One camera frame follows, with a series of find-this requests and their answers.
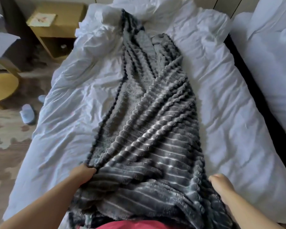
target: black bed frame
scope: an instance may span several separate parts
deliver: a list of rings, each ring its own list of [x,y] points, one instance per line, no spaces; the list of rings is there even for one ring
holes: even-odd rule
[[[286,133],[282,126],[278,123],[277,119],[270,112],[265,97],[254,81],[252,74],[244,63],[242,57],[238,53],[230,35],[228,35],[226,38],[225,45],[234,56],[235,66],[238,68],[246,81],[249,92],[255,101],[256,107],[265,119],[271,139],[275,146],[275,150],[286,167]]]

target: fleece blanket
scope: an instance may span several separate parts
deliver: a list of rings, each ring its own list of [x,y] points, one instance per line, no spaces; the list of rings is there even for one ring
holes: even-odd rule
[[[86,160],[98,169],[75,194],[71,225],[156,219],[231,228],[205,174],[195,97],[166,34],[150,38],[122,10],[123,79]]]

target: white bedsheet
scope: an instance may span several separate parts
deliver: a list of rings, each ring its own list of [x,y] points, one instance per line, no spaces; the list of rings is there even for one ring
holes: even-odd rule
[[[260,32],[246,40],[252,13],[241,13],[233,22],[231,37],[269,108],[286,131],[286,44],[281,32]]]
[[[113,5],[136,13],[130,6],[136,1]],[[156,8],[145,19],[146,30],[165,30],[184,55],[183,69],[197,96],[207,174],[226,174],[242,196],[271,219],[286,223],[286,169],[223,44],[229,18],[190,0],[144,1]],[[74,50],[53,75],[5,220],[62,181],[88,155],[122,77],[116,13],[96,4],[89,7]]]

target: yellow chair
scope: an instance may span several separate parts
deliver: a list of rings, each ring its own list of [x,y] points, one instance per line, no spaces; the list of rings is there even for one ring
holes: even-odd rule
[[[10,97],[19,87],[21,76],[16,69],[9,68],[3,61],[0,61],[2,65],[9,73],[0,73],[0,101]]]

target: floor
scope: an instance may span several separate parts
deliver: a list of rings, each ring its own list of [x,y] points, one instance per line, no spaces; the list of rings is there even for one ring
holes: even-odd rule
[[[59,64],[52,62],[45,51],[38,50],[38,59],[32,66],[32,71],[20,73],[23,80],[17,92],[1,102],[7,109],[0,110],[0,223],[36,128],[23,124],[19,111],[24,104],[31,104],[39,113],[42,104],[37,97],[50,90],[52,74]]]

